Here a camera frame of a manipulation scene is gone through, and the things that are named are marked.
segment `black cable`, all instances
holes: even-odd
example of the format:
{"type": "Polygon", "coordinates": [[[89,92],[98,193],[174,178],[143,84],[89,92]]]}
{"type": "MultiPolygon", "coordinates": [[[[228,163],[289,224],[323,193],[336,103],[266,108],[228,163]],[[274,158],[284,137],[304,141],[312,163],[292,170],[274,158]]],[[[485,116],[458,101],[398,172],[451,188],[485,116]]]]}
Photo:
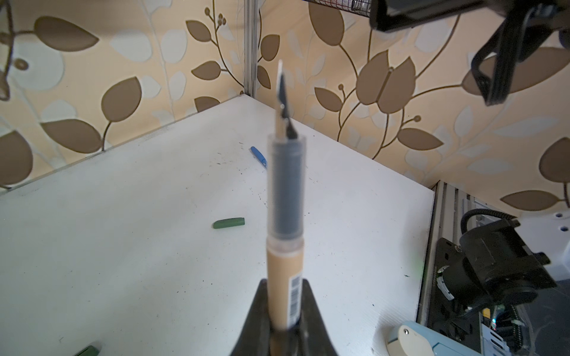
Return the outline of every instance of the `black cable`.
{"type": "Polygon", "coordinates": [[[462,234],[465,234],[467,232],[467,221],[469,221],[469,219],[471,219],[475,215],[487,215],[487,216],[493,216],[495,218],[507,219],[507,220],[511,220],[511,219],[516,218],[516,216],[507,214],[507,213],[502,212],[502,211],[492,210],[492,209],[469,210],[461,218],[461,233],[462,234]]]}

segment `white plastic part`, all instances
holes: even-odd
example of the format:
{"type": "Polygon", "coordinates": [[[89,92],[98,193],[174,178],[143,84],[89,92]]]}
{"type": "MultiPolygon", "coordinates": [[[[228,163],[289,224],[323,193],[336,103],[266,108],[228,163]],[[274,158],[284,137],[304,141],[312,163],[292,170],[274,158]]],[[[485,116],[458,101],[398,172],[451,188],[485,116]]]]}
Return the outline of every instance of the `white plastic part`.
{"type": "Polygon", "coordinates": [[[434,356],[429,341],[406,325],[398,329],[398,338],[387,345],[390,356],[434,356]]]}
{"type": "Polygon", "coordinates": [[[523,215],[515,228],[533,253],[544,252],[550,264],[544,266],[557,281],[570,278],[570,210],[541,215],[523,215]]]}

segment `wall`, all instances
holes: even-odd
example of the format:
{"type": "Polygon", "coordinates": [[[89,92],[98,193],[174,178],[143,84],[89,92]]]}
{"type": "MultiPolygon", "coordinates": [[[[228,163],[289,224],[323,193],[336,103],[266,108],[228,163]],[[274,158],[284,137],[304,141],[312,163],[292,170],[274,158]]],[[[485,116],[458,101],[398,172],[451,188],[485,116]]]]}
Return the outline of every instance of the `wall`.
{"type": "Polygon", "coordinates": [[[330,138],[515,215],[570,207],[570,51],[557,32],[518,67],[507,101],[486,107],[469,70],[502,21],[490,10],[384,34],[300,0],[260,3],[262,37],[279,38],[270,61],[261,42],[261,102],[275,104],[282,59],[293,118],[330,138]]]}
{"type": "Polygon", "coordinates": [[[0,3],[0,190],[243,89],[243,0],[0,3]]]}

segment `table surface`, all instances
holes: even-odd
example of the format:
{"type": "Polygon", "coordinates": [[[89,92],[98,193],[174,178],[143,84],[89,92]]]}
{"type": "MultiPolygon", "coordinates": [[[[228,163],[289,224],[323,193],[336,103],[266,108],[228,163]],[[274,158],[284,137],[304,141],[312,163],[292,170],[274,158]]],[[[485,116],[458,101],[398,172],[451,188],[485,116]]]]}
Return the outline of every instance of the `table surface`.
{"type": "MultiPolygon", "coordinates": [[[[266,277],[272,108],[240,96],[0,196],[0,354],[226,355],[266,277]],[[245,226],[214,230],[218,219],[245,226]]],[[[340,356],[415,320],[433,192],[307,136],[304,277],[340,356]]]]}

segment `barcode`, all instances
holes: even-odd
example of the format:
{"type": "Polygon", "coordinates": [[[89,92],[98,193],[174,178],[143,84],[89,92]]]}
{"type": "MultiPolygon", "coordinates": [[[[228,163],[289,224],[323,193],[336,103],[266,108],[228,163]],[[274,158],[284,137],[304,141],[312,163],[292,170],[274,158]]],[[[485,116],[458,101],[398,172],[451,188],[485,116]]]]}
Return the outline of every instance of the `barcode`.
{"type": "Polygon", "coordinates": [[[288,324],[294,324],[299,318],[299,307],[301,303],[301,281],[302,276],[298,275],[291,279],[289,286],[289,322],[288,324]]]}

